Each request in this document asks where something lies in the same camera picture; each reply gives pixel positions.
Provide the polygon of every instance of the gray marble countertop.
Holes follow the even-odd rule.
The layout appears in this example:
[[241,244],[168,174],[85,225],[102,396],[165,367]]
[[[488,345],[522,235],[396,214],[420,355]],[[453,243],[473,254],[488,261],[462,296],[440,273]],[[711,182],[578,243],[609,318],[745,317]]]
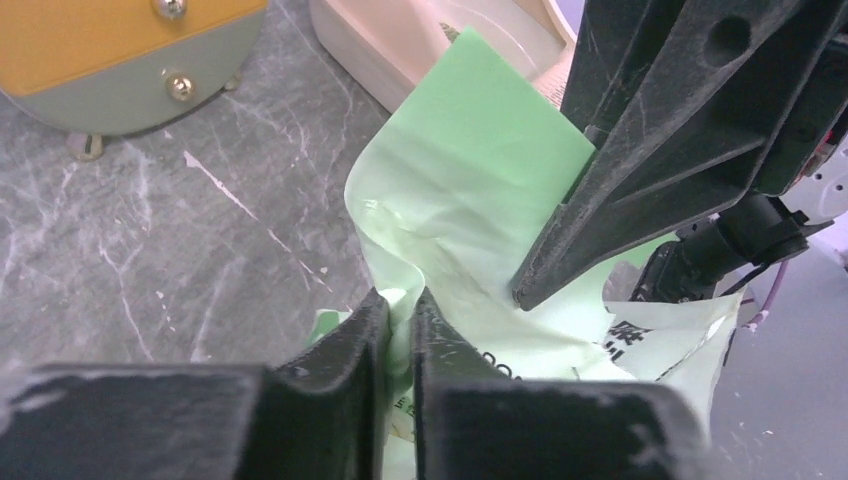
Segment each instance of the gray marble countertop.
[[76,163],[0,95],[0,369],[277,364],[369,286],[342,198],[388,114],[272,1],[244,81]]

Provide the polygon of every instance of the gold knob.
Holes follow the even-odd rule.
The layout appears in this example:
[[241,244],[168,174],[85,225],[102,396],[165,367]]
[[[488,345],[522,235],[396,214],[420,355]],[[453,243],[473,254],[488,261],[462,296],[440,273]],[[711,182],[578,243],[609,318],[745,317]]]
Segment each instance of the gold knob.
[[194,98],[194,92],[196,90],[194,82],[181,73],[168,77],[165,81],[165,87],[168,89],[168,95],[178,102],[190,101]]
[[153,9],[160,17],[177,20],[185,15],[188,0],[152,0]]

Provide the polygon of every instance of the white robot part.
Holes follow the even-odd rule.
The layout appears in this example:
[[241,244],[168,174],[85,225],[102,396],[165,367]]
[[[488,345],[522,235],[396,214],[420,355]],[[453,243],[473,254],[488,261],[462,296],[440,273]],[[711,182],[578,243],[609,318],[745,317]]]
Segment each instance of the white robot part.
[[848,135],[818,170],[781,197],[790,211],[801,210],[809,225],[821,224],[848,211]]

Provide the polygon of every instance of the crumpled plastic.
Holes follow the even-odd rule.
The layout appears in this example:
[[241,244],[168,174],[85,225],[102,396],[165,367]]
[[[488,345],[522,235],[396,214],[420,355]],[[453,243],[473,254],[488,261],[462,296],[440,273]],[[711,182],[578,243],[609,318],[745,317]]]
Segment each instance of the crumpled plastic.
[[[593,151],[466,31],[362,152],[345,203],[374,285],[391,306],[387,371],[397,403],[384,478],[414,476],[413,422],[405,410],[412,403],[410,317],[425,285],[445,319],[511,377],[660,380],[693,392],[690,402],[708,419],[739,298],[614,304],[612,313],[601,298],[616,263],[641,265],[667,239],[595,266],[531,312],[511,298],[512,276]],[[312,340],[344,318],[320,312]],[[625,321],[630,327],[622,330]],[[633,328],[641,329],[636,336]],[[622,331],[630,332],[629,342]],[[666,344],[673,351],[652,356]]]

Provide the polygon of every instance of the white container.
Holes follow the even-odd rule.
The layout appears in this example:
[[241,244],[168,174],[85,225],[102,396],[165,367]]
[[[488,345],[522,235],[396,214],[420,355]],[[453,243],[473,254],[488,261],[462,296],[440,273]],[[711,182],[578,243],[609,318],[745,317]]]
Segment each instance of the white container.
[[318,39],[393,112],[474,28],[552,103],[562,100],[575,36],[555,0],[310,0]]

